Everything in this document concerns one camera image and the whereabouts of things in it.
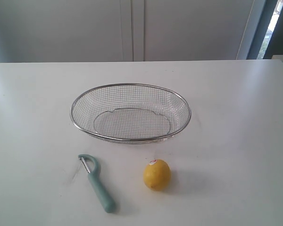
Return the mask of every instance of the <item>stainless steel strainer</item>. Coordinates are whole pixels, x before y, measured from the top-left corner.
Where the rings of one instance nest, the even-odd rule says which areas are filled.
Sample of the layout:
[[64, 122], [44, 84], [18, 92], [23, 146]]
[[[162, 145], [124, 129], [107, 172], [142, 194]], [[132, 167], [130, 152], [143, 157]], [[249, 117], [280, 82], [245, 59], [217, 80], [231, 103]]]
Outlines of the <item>stainless steel strainer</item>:
[[191, 110], [171, 90], [122, 83], [84, 92], [72, 104], [70, 117], [77, 128], [96, 138], [141, 144], [179, 133], [188, 125]]

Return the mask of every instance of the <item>white table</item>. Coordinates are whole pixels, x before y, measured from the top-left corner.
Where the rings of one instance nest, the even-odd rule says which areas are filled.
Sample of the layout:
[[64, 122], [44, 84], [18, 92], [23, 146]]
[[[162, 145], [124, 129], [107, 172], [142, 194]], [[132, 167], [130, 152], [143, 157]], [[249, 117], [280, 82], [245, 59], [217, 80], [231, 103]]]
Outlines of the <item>white table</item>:
[[[148, 145], [78, 130], [74, 99], [120, 82], [178, 92], [192, 109], [189, 126]], [[101, 162], [117, 214], [102, 209], [80, 153]], [[154, 158], [173, 171], [165, 192], [142, 181]], [[0, 226], [9, 225], [283, 226], [283, 63], [0, 64]]]

